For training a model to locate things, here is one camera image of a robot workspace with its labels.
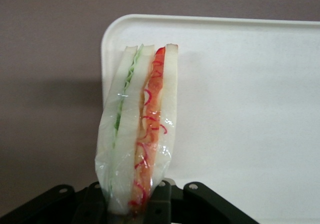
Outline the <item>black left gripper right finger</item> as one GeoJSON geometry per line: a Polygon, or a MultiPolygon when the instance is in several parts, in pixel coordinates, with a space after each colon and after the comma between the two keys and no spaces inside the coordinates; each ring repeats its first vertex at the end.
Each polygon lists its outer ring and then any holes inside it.
{"type": "Polygon", "coordinates": [[[148,224],[256,224],[257,221],[200,182],[180,189],[164,179],[146,210],[148,224]]]}

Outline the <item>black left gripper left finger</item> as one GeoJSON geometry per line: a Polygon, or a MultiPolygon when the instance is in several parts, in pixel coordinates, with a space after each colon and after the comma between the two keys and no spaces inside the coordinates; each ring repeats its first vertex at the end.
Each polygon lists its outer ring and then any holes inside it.
{"type": "Polygon", "coordinates": [[[106,224],[107,207],[99,182],[76,192],[57,185],[0,218],[2,224],[106,224]]]}

